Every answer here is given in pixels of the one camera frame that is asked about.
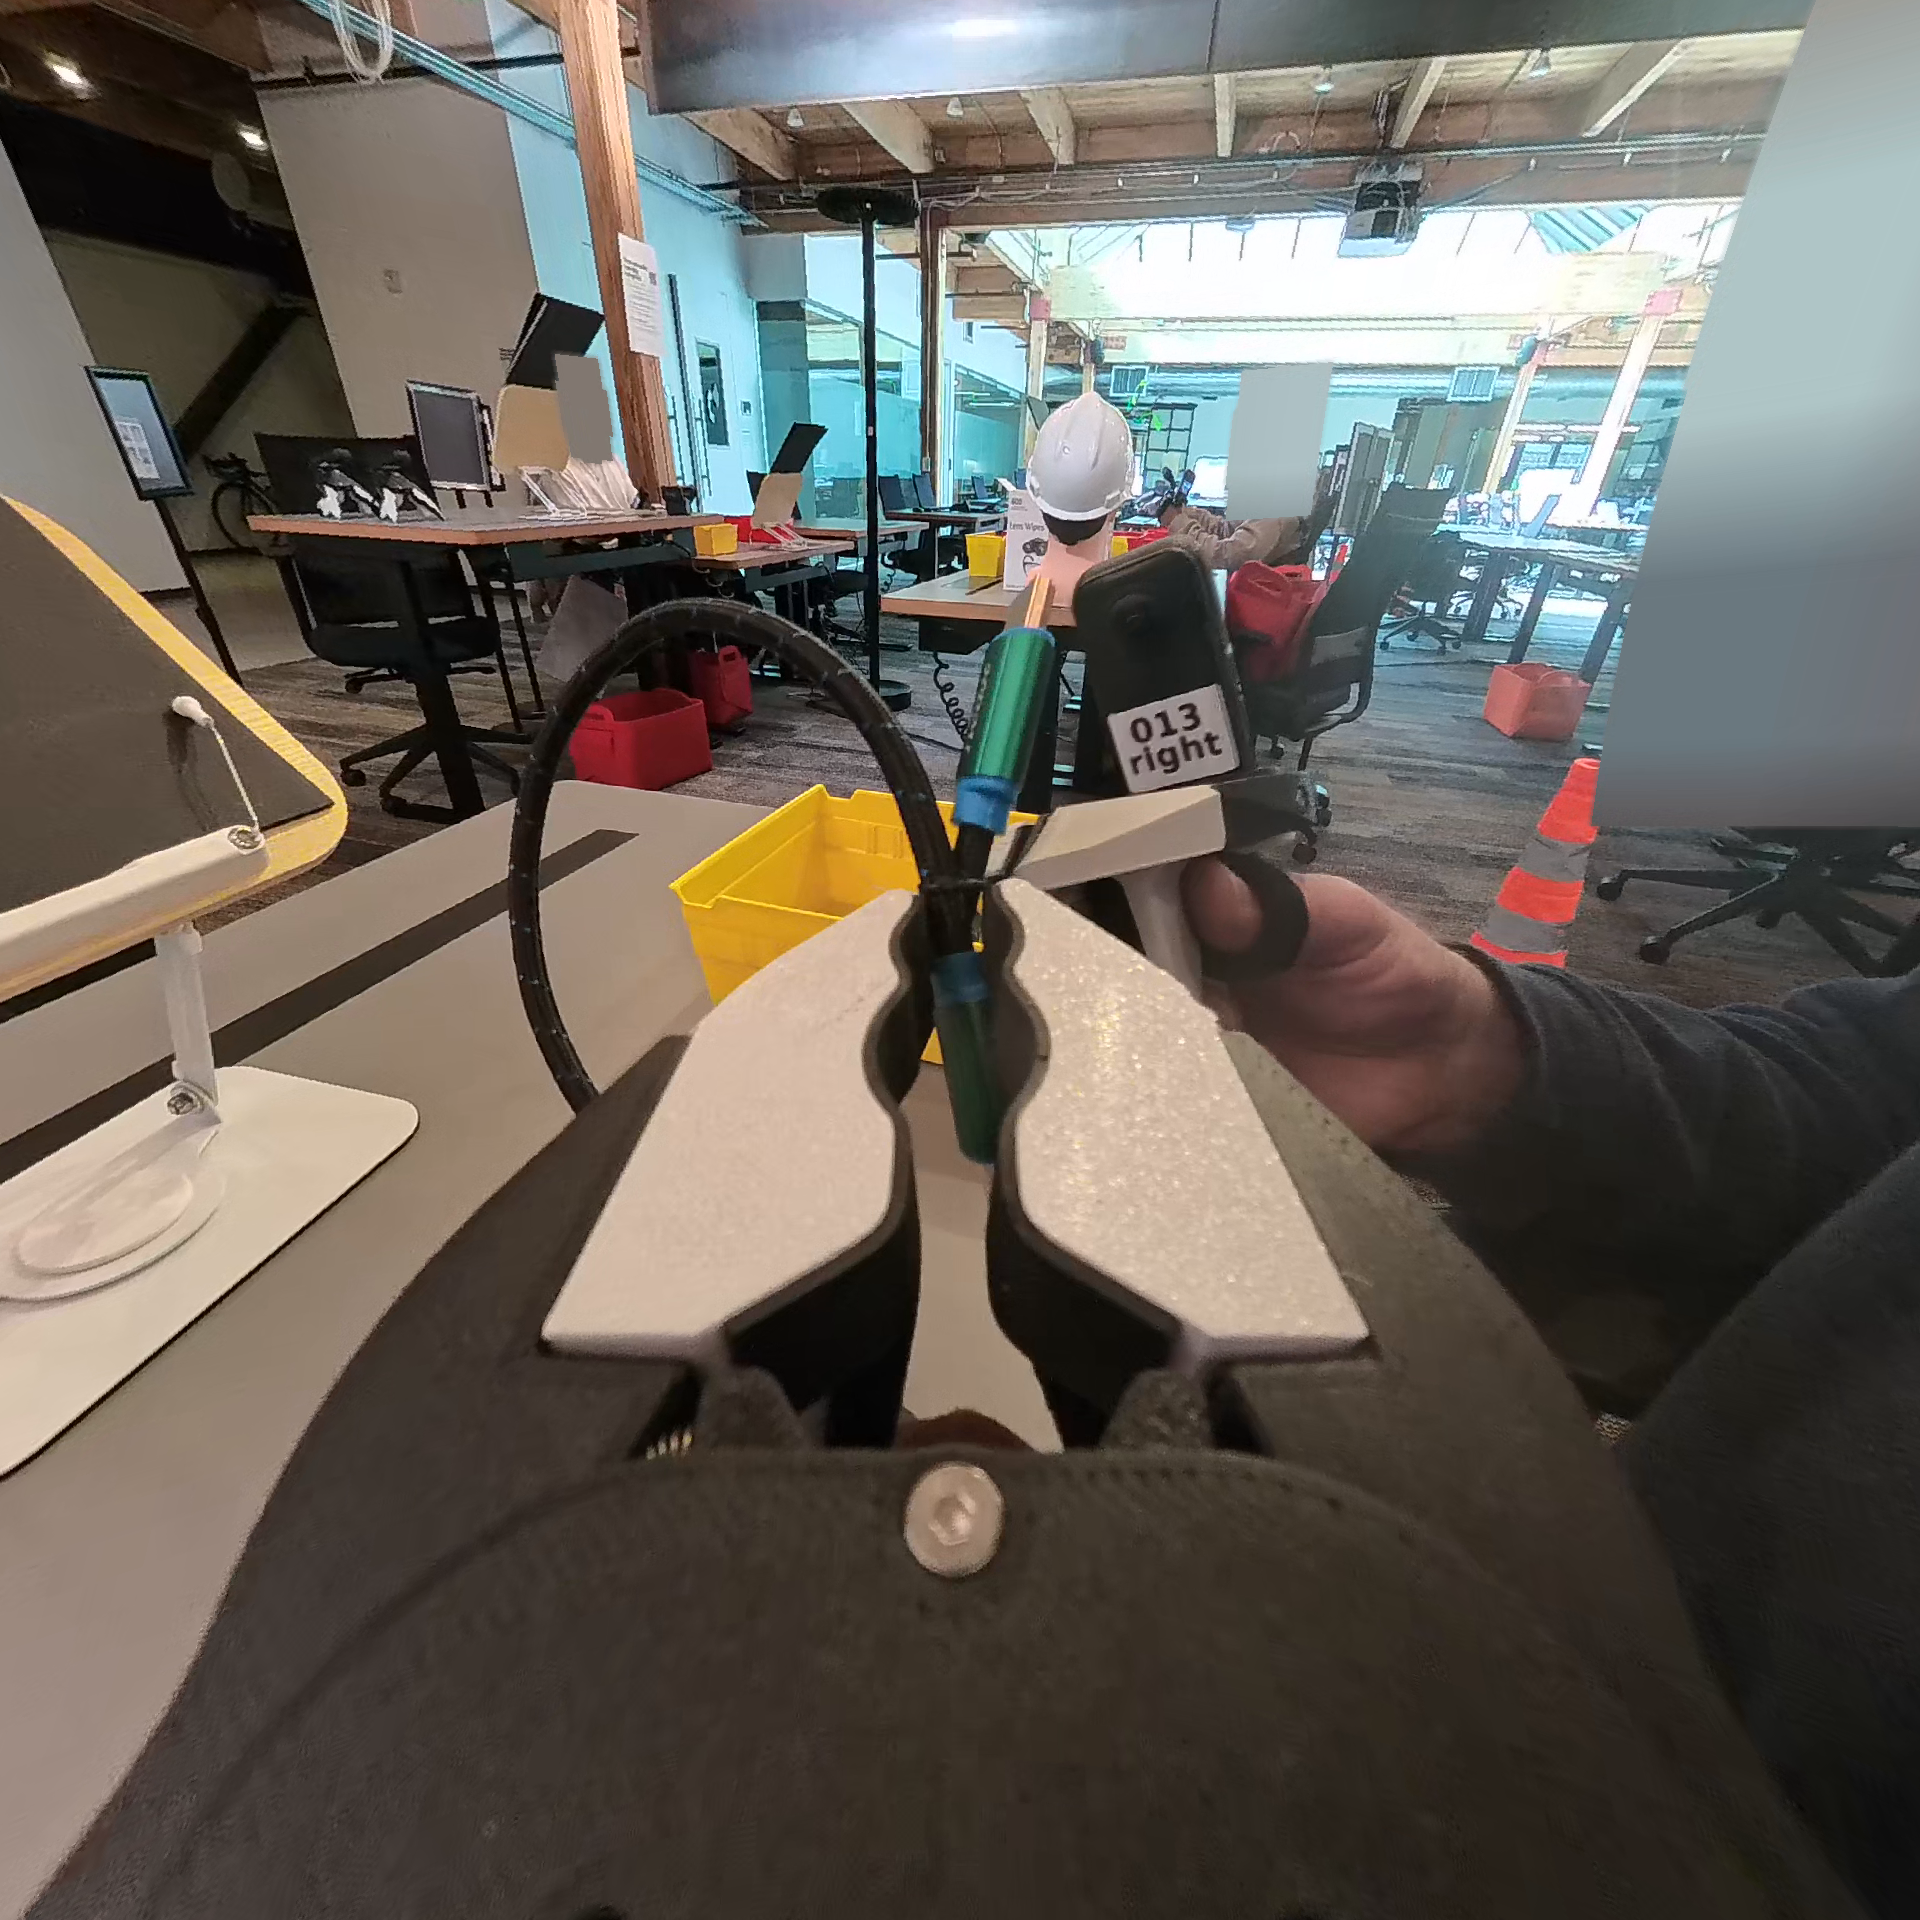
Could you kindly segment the orange traffic cone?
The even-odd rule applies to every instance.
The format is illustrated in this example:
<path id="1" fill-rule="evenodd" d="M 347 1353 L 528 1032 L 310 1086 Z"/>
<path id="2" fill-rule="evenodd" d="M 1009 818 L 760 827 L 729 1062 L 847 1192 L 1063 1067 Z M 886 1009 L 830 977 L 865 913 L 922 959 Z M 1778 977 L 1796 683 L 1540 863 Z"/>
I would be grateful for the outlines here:
<path id="1" fill-rule="evenodd" d="M 1506 965 L 1563 968 L 1596 841 L 1600 759 L 1579 757 L 1510 867 L 1472 947 Z"/>

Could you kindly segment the white bracket bar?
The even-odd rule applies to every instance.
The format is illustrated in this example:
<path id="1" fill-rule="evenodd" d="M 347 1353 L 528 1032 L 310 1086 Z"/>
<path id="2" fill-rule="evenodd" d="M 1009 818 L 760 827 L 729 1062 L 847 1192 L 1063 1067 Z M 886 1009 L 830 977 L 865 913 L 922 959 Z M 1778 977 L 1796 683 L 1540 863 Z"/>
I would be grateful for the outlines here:
<path id="1" fill-rule="evenodd" d="M 96 946 L 120 947 L 170 927 L 216 895 L 247 890 L 271 866 L 259 827 L 226 827 L 142 854 L 104 878 L 6 910 L 6 994 L 88 962 Z"/>

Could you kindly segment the yellow plastic bin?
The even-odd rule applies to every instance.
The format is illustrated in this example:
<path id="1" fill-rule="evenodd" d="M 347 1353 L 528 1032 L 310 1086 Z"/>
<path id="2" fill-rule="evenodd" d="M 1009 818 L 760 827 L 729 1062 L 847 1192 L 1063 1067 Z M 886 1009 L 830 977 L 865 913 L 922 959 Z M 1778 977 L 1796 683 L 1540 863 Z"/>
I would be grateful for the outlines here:
<path id="1" fill-rule="evenodd" d="M 672 890 L 708 999 L 723 1003 L 874 898 L 920 887 L 896 800 L 878 787 L 840 797 L 817 783 L 679 875 Z"/>

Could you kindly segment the black computer monitor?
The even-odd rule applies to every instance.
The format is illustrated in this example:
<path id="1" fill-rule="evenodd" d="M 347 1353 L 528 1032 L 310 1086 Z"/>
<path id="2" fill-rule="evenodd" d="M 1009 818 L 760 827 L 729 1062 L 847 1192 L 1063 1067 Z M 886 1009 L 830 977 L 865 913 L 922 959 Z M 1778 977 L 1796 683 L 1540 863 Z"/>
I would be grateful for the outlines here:
<path id="1" fill-rule="evenodd" d="M 407 378 L 403 389 L 428 483 L 492 497 L 492 415 L 481 393 L 435 378 Z"/>

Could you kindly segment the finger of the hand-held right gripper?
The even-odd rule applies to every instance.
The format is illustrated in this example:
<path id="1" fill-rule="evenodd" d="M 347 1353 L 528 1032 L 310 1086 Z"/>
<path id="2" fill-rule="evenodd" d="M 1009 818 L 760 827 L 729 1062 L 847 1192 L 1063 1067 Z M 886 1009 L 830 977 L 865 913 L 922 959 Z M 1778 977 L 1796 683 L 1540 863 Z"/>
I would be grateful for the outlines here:
<path id="1" fill-rule="evenodd" d="M 1011 872 L 1055 895 L 1115 882 L 1144 955 L 1200 997 L 1203 955 L 1185 912 L 1185 871 L 1225 846 L 1219 790 L 1171 786 L 1083 800 L 1011 829 Z"/>

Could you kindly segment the black mesh office chair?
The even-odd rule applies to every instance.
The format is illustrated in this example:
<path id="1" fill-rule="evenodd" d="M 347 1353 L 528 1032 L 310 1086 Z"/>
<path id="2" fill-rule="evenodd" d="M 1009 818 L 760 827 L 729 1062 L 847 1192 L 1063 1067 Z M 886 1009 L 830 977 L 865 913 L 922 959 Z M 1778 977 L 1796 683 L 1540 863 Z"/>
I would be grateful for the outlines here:
<path id="1" fill-rule="evenodd" d="M 1252 734 L 1306 771 L 1316 741 L 1362 717 L 1376 640 L 1394 593 L 1428 545 L 1444 489 L 1391 486 L 1340 571 L 1249 562 L 1227 579 L 1227 635 Z"/>
<path id="2" fill-rule="evenodd" d="M 1644 937 L 1644 965 L 1665 967 L 1680 942 L 1718 925 L 1802 920 L 1860 975 L 1919 968 L 1919 913 L 1899 920 L 1881 906 L 1919 906 L 1915 827 L 1742 827 L 1715 833 L 1713 850 L 1720 866 L 1711 871 L 1618 867 L 1592 880 L 1604 902 L 1633 882 L 1721 895 Z"/>

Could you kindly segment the black stand pole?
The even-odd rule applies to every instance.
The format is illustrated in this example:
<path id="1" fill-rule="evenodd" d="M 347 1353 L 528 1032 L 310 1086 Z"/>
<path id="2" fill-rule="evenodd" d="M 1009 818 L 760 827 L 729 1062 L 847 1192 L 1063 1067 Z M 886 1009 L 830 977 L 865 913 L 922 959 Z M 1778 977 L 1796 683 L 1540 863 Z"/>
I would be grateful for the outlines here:
<path id="1" fill-rule="evenodd" d="M 859 393 L 866 519 L 859 562 L 859 635 L 866 681 L 890 713 L 911 709 L 911 685 L 887 679 L 880 664 L 880 409 L 878 409 L 878 231 L 914 218 L 916 203 L 876 183 L 832 183 L 817 197 L 830 223 L 859 234 Z"/>

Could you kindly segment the mannequin head white helmet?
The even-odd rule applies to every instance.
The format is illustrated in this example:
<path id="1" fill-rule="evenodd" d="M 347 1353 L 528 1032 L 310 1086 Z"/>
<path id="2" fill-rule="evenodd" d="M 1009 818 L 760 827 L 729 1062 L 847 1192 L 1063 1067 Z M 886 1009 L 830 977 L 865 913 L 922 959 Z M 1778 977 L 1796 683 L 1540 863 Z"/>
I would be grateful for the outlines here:
<path id="1" fill-rule="evenodd" d="M 1033 624 L 1065 617 L 1076 585 L 1114 554 L 1132 475 L 1132 424 L 1097 391 L 1083 391 L 1047 415 L 1026 467 L 1026 497 L 1044 527 L 1040 559 L 1030 571 Z"/>

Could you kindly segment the person's right forearm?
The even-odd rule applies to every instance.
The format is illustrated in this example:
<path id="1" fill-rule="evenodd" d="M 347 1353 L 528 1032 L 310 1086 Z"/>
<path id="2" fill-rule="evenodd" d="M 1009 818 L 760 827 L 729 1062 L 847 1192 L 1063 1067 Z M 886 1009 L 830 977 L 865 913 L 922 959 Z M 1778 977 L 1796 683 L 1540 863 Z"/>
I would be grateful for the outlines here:
<path id="1" fill-rule="evenodd" d="M 1420 1159 L 1484 1246 L 1578 1241 L 1610 1278 L 1718 1305 L 1778 1269 L 1915 1283 L 1915 973 L 1698 1009 L 1484 971 L 1521 1026 L 1521 1088 Z"/>

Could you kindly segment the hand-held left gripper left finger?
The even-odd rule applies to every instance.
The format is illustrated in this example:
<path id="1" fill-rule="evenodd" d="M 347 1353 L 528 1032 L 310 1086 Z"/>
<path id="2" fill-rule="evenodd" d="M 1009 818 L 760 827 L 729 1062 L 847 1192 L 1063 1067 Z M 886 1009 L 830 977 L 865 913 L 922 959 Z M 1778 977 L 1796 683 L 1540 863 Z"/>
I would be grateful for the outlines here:
<path id="1" fill-rule="evenodd" d="M 762 1369 L 799 1408 L 899 1409 L 922 1302 L 904 1102 L 922 899 L 890 890 L 703 1018 L 552 1302 L 554 1353 Z"/>

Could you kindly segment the person's right hand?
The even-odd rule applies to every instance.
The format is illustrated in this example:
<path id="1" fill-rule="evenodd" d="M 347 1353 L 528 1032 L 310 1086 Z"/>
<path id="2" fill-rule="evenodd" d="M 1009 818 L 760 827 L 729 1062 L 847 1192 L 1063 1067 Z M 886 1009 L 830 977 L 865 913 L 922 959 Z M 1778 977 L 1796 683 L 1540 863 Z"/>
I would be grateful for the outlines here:
<path id="1" fill-rule="evenodd" d="M 1291 967 L 1214 982 L 1224 1026 L 1266 1048 L 1387 1161 L 1472 1144 L 1521 1095 L 1530 1041 L 1474 962 L 1345 878 L 1306 878 Z"/>

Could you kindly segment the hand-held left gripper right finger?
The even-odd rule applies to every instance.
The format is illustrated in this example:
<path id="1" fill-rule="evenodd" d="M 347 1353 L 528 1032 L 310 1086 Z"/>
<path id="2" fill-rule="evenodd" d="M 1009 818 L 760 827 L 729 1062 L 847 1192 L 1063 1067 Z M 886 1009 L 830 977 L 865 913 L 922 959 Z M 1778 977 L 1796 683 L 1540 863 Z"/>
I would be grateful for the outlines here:
<path id="1" fill-rule="evenodd" d="M 1194 989 L 1030 880 L 1000 887 L 990 953 L 1012 1083 L 990 1302 L 1047 1402 L 1359 1355 L 1371 1329 Z"/>

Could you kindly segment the wooden rimmed black panel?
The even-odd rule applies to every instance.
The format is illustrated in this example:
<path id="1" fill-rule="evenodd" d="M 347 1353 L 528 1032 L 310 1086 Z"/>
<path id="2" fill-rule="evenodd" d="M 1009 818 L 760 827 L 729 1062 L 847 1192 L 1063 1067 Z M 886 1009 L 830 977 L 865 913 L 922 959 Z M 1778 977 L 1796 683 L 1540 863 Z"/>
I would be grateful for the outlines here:
<path id="1" fill-rule="evenodd" d="M 83 539 L 3 505 L 3 913 L 226 827 L 305 872 L 346 838 L 338 777 Z M 43 975 L 12 1001 L 167 927 Z"/>

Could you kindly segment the long wooden work desk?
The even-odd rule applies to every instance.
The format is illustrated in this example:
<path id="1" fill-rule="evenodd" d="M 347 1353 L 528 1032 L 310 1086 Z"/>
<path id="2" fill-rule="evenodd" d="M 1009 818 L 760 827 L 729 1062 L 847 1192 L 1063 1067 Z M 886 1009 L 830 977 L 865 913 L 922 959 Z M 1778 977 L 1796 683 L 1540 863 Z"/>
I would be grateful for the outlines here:
<path id="1" fill-rule="evenodd" d="M 347 677 L 410 688 L 418 721 L 340 760 L 347 786 L 376 786 L 400 819 L 456 824 L 489 800 L 483 777 L 518 779 L 520 751 L 545 717 L 545 695 L 521 624 L 534 585 L 593 579 L 626 613 L 666 598 L 715 595 L 744 571 L 776 587 L 802 585 L 828 559 L 849 559 L 847 530 L 804 530 L 708 558 L 697 535 L 729 530 L 715 513 L 552 519 L 335 519 L 256 513 L 249 530 L 280 567 L 306 650 Z"/>

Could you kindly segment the wooden top office desk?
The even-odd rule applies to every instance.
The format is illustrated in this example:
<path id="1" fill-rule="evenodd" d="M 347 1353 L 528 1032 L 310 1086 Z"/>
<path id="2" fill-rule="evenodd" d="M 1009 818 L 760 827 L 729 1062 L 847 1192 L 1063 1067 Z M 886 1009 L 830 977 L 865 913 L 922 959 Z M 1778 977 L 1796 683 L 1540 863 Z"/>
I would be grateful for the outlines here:
<path id="1" fill-rule="evenodd" d="M 880 598 L 886 653 L 911 653 L 946 720 L 952 745 L 969 737 L 971 702 L 985 648 L 1035 608 L 1040 583 L 1009 587 L 1000 575 L 948 573 Z"/>

